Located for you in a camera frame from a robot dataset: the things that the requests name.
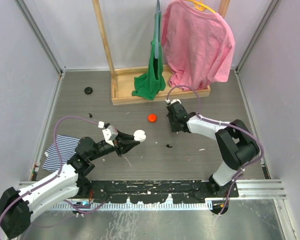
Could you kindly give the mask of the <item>white earbud case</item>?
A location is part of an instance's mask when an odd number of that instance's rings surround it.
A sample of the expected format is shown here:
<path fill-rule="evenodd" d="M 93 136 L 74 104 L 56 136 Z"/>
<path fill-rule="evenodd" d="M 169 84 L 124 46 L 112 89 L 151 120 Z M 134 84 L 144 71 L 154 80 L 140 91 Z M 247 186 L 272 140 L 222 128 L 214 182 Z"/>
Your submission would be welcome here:
<path fill-rule="evenodd" d="M 145 131 L 138 129 L 133 134 L 133 139 L 135 141 L 138 141 L 140 143 L 144 142 L 146 140 L 146 133 Z"/>

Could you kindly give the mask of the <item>orange earbud case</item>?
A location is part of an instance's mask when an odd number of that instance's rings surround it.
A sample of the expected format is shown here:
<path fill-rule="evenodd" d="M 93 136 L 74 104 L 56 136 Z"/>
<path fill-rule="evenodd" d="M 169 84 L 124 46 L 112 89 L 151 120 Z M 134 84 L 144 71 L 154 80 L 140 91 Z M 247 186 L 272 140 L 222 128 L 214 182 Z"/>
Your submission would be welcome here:
<path fill-rule="evenodd" d="M 151 113 L 148 115 L 147 120 L 150 123 L 155 123 L 157 121 L 157 116 L 155 114 Z"/>

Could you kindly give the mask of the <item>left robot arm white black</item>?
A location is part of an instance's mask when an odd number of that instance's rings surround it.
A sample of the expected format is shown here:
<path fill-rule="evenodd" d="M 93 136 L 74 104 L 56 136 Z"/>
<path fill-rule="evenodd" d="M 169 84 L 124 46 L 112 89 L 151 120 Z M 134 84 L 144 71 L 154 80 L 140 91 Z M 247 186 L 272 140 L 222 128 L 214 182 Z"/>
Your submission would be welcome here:
<path fill-rule="evenodd" d="M 112 126 L 102 131 L 104 140 L 95 142 L 91 137 L 78 141 L 74 155 L 47 177 L 27 187 L 6 189 L 0 198 L 0 230 L 9 239 L 21 235 L 42 213 L 72 197 L 89 195 L 91 182 L 87 175 L 95 167 L 93 160 L 110 153 L 122 156 L 146 140 L 146 133 L 122 133 Z"/>

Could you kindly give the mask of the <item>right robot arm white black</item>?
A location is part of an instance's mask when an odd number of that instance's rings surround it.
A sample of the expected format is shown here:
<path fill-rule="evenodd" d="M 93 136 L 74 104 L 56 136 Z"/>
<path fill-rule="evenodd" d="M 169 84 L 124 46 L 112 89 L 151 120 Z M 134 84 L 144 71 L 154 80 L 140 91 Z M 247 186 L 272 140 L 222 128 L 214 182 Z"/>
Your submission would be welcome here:
<path fill-rule="evenodd" d="M 179 99 L 165 102 L 172 132 L 198 134 L 217 142 L 222 163 L 209 177 L 208 188 L 213 196 L 221 197 L 243 166 L 260 154 L 256 138 L 239 119 L 217 121 L 196 112 L 188 113 Z"/>

